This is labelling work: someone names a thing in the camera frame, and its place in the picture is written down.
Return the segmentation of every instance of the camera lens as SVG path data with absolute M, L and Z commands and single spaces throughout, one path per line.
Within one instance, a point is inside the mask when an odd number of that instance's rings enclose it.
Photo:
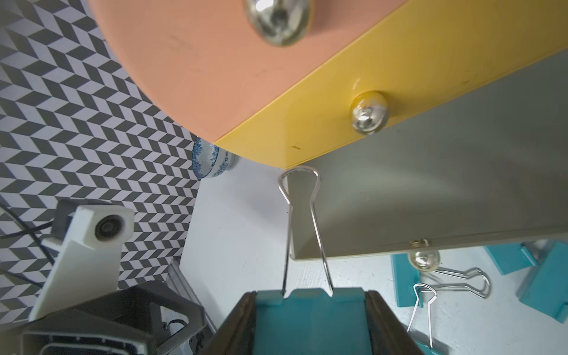
M 122 230 L 122 218 L 118 215 L 110 215 L 101 219 L 95 227 L 95 237 L 100 241 L 107 241 L 116 237 Z

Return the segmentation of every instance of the blue and white ceramic bowl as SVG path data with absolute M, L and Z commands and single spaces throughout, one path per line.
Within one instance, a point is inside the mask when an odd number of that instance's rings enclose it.
M 191 165 L 199 179 L 216 177 L 231 167 L 235 155 L 199 137 L 193 144 Z

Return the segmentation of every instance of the yellow plastic edge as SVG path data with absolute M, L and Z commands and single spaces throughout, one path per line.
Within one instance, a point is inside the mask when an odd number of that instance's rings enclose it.
M 215 144 L 301 164 L 362 138 L 356 96 L 380 91 L 399 123 L 568 48 L 567 14 L 566 0 L 412 0 Z

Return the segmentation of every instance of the teal plastic block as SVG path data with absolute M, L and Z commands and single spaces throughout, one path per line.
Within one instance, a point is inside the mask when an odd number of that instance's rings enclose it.
M 538 265 L 529 250 L 520 243 L 488 245 L 485 250 L 501 275 Z
M 564 323 L 568 317 L 568 244 L 554 242 L 519 292 L 521 302 Z
M 420 271 L 408 261 L 408 254 L 391 254 L 394 297 L 399 307 L 414 307 L 414 285 L 420 282 Z
M 253 354 L 370 355 L 363 289 L 259 291 Z

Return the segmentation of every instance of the black cable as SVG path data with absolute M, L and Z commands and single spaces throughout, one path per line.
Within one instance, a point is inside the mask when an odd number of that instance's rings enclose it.
M 168 332 L 170 331 L 170 325 L 171 325 L 172 323 L 180 323 L 180 324 L 181 324 L 182 326 L 184 326 L 184 327 L 187 325 L 187 323 L 186 323 L 184 320 L 182 320 L 182 319 L 174 319 L 174 320 L 171 320 L 170 323 L 168 323 L 168 325 L 167 325 L 167 327 L 166 327 L 166 329 L 168 330 Z
M 28 279 L 27 277 L 25 277 L 25 276 L 23 276 L 23 275 L 18 275 L 18 274 L 11 273 L 11 272 L 9 272 L 8 270 L 2 270 L 2 269 L 0 269 L 0 274 L 6 274 L 6 275 L 9 275 L 9 276 L 12 276 L 12 277 L 15 277 L 15 278 L 19 278 L 20 280 L 24 280 L 24 281 L 26 281 L 27 283 L 31 283 L 32 285 L 35 285 L 35 286 L 37 286 L 37 287 L 39 287 L 39 288 L 42 287 L 42 284 L 41 284 L 41 283 L 36 282 L 36 281 L 32 281 L 32 280 Z
M 8 209 L 8 207 L 6 207 L 3 203 L 0 203 L 0 208 L 4 210 L 4 212 L 6 212 L 10 217 L 12 217 L 12 219 L 14 220 L 14 222 L 16 222 L 17 225 L 20 226 L 20 228 L 22 229 L 22 231 L 25 231 L 27 229 L 31 229 L 30 227 L 28 227 L 21 219 L 20 217 L 18 217 L 17 214 L 13 213 L 12 211 L 10 211 Z M 44 247 L 41 244 L 41 240 L 39 240 L 39 238 L 36 236 L 36 234 L 34 232 L 29 232 L 28 233 L 32 239 L 34 240 L 34 242 L 39 246 L 39 248 L 41 249 L 41 251 L 43 252 L 43 255 L 45 255 L 45 257 L 47 258 L 47 260 L 49 260 L 49 263 L 51 265 L 55 264 L 55 260 L 53 259 L 53 257 L 51 256 L 51 254 L 49 254 L 49 251 L 47 250 L 46 247 Z
M 33 227 L 33 228 L 26 228 L 23 231 L 19 231 L 19 232 L 15 232 L 15 233 L 10 233 L 10 234 L 6 234 L 3 236 L 0 236 L 0 239 L 8 239 L 8 238 L 13 238 L 13 237 L 21 237 L 24 236 L 26 234 L 30 234 L 30 232 L 39 232 L 41 230 L 44 230 L 46 228 L 51 227 L 51 225 L 53 224 L 53 222 L 47 222 L 44 224 L 40 224 L 37 227 Z

